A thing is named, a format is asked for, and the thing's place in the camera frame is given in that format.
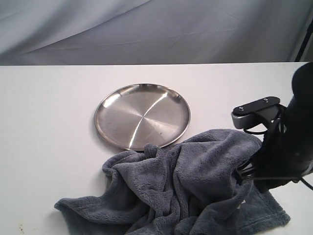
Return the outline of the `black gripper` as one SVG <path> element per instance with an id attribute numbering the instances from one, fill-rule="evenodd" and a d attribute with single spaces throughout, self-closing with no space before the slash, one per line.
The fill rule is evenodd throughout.
<path id="1" fill-rule="evenodd" d="M 254 180 L 257 189 L 264 193 L 299 181 L 311 173 L 311 119 L 282 118 L 274 121 L 264 138 L 264 149 L 253 160 L 241 163 L 234 170 L 238 185 Z"/>

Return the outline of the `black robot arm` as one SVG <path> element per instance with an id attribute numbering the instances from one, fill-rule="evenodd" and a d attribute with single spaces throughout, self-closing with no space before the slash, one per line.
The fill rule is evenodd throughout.
<path id="1" fill-rule="evenodd" d="M 233 109 L 235 128 L 247 134 L 259 124 L 266 127 L 260 149 L 241 163 L 234 176 L 238 184 L 252 181 L 260 192 L 302 182 L 313 172 L 313 64 L 298 68 L 291 81 L 293 97 L 288 106 L 267 96 Z"/>

